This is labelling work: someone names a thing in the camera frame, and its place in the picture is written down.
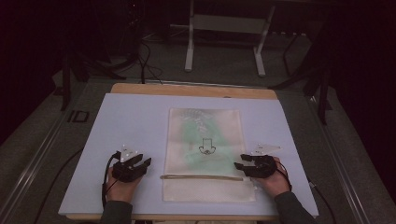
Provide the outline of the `green cloth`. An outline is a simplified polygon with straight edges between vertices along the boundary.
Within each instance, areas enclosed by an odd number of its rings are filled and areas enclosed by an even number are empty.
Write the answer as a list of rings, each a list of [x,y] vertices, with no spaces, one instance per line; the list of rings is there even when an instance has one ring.
[[[186,120],[182,125],[184,160],[202,173],[230,173],[233,150],[213,121]]]

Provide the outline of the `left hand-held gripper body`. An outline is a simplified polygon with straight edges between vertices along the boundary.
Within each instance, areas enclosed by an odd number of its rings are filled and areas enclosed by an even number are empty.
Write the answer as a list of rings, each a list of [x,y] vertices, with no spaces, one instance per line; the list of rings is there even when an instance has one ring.
[[[146,169],[140,167],[142,161],[137,164],[128,163],[129,159],[138,154],[137,151],[123,145],[120,150],[120,155],[118,156],[118,161],[113,164],[112,175],[117,180],[124,183],[133,182],[137,178],[142,177],[146,173]]]

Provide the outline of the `black stand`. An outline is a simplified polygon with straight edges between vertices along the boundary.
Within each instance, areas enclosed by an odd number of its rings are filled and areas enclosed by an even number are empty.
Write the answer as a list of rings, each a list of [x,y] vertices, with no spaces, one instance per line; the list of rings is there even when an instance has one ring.
[[[310,35],[309,33],[306,33],[305,35],[311,42],[311,46],[304,56],[303,61],[292,73],[290,73],[287,61],[287,52],[297,39],[297,37],[294,37],[282,54],[282,60],[290,78],[279,84],[270,86],[269,89],[283,90],[298,81],[306,79],[306,83],[303,87],[303,93],[305,96],[313,98],[317,91],[319,91],[318,117],[320,121],[326,125],[326,108],[328,103],[327,95],[332,70],[332,57],[326,49],[322,48],[321,42],[317,42],[317,39],[320,38],[319,35]]]
[[[94,70],[107,77],[124,80],[124,77],[111,72],[94,59],[80,52],[68,52],[65,54],[62,61],[62,86],[56,89],[56,93],[63,97],[62,111],[65,111],[71,102],[71,74],[74,74],[77,80],[82,82],[88,81],[89,72],[86,65],[91,66]]]

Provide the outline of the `person's right hand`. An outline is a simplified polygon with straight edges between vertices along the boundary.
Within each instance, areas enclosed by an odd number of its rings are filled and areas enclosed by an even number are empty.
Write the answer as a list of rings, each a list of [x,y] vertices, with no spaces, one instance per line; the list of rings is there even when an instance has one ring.
[[[291,191],[291,185],[286,169],[278,157],[274,157],[276,171],[266,178],[256,178],[256,181],[273,198],[285,192]]]

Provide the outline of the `person's left hand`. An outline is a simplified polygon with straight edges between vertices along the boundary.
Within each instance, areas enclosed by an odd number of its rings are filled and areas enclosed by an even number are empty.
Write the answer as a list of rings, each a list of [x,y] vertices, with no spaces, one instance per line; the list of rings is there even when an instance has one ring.
[[[131,203],[134,193],[141,181],[141,177],[133,182],[120,182],[112,175],[113,168],[108,169],[107,182],[106,182],[106,199],[110,201],[119,201]]]

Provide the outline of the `pale table mat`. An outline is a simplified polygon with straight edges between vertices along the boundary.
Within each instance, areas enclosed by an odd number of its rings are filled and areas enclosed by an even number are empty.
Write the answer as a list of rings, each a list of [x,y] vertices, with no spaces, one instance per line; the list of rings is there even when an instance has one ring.
[[[163,174],[169,111],[172,108],[236,109],[245,145],[278,146],[276,155],[289,173],[292,191],[312,215],[318,209],[294,145],[283,108],[277,100],[116,94],[105,96],[81,154],[60,214],[71,219],[97,219],[103,211],[101,194],[106,163],[122,147],[151,160],[135,193],[135,219],[249,220],[274,219],[273,200],[261,189],[252,203],[173,203],[163,200]]]

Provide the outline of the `white metal stand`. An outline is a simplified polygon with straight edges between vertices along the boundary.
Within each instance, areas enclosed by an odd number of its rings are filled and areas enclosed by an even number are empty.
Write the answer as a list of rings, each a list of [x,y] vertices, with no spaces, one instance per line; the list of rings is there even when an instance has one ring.
[[[266,75],[262,49],[269,29],[274,17],[276,6],[270,5],[264,13],[263,19],[231,17],[221,15],[199,14],[195,11],[195,3],[198,0],[187,0],[189,2],[189,23],[186,25],[188,29],[188,45],[186,58],[184,63],[184,71],[191,72],[193,68],[194,56],[194,31],[215,31],[225,33],[252,34],[259,35],[260,41],[253,47],[253,56],[259,77]]]

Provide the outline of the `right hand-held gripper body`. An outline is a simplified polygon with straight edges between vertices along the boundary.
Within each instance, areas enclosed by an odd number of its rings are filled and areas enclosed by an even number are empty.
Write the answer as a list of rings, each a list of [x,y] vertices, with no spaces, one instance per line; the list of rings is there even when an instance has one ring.
[[[266,178],[272,175],[276,171],[273,153],[280,149],[280,146],[258,144],[249,154],[247,176]]]

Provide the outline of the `metal floor rail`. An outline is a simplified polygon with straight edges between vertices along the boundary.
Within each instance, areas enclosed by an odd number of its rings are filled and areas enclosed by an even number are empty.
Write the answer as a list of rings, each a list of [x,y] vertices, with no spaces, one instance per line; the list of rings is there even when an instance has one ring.
[[[351,208],[353,216],[357,221],[357,224],[370,224],[369,218],[367,217],[367,214],[362,207],[361,200],[357,194],[357,191],[355,190],[355,187],[347,173],[347,169],[342,162],[339,150],[334,143],[334,138],[331,134],[331,131],[329,127],[323,124],[321,119],[318,117],[318,100],[315,96],[306,97],[305,100],[307,101],[310,111],[316,119],[321,134],[324,137],[324,142],[329,149],[330,157],[332,159],[334,171],[337,174],[340,185],[346,196],[346,200],[349,204],[349,207]]]
[[[0,224],[8,224],[71,110],[38,108],[0,147]]]

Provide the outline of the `translucent zipper bag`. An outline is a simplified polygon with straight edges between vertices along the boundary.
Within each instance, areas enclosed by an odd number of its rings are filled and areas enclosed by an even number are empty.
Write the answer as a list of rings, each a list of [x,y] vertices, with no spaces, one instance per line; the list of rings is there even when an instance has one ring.
[[[233,162],[246,152],[240,113],[233,109],[172,108],[169,111],[167,149],[163,171],[163,198],[168,202],[249,203],[255,187],[234,165],[230,173],[202,173],[184,160],[182,125],[186,120],[213,121],[233,150]]]

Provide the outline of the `wooden table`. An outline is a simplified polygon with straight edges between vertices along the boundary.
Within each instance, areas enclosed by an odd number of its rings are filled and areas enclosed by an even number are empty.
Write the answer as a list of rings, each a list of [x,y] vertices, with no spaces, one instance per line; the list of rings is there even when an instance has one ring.
[[[138,95],[168,95],[190,97],[212,97],[220,99],[260,99],[276,100],[274,91],[216,86],[193,86],[193,85],[158,85],[158,84],[132,84],[116,83],[111,93],[138,94]],[[216,221],[273,221],[276,215],[187,215],[187,214],[132,214],[133,220],[138,221],[183,221],[183,220],[216,220]]]

